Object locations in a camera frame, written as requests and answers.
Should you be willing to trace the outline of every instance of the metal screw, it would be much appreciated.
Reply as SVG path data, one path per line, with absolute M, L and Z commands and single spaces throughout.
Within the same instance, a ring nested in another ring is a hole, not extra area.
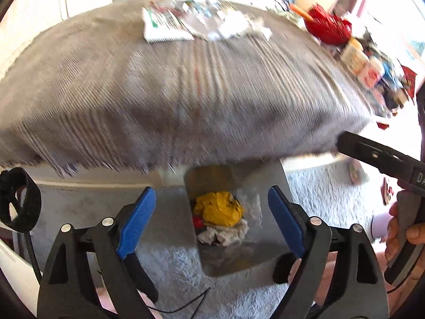
M 361 225 L 359 225 L 359 224 L 355 224 L 355 225 L 353 226 L 353 230 L 354 230 L 355 232 L 357 232 L 357 233 L 361 233 L 361 232 L 363 231 L 363 228 L 362 228 L 362 226 L 361 226 Z
M 60 231 L 62 231 L 63 233 L 67 233 L 71 230 L 71 225 L 70 224 L 64 224 L 61 228 Z
M 310 223 L 319 226 L 322 224 L 322 220 L 319 217 L 311 217 Z
M 112 224 L 113 224 L 113 218 L 111 218 L 111 217 L 106 217 L 102 221 L 102 225 L 105 226 L 105 227 L 109 227 Z

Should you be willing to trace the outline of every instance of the yellow crumpled wrapper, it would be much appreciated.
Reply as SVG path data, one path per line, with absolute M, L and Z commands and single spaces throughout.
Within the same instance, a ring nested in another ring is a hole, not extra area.
M 244 209 L 231 193 L 210 192 L 196 198 L 193 213 L 202 216 L 205 222 L 233 227 L 241 220 Z

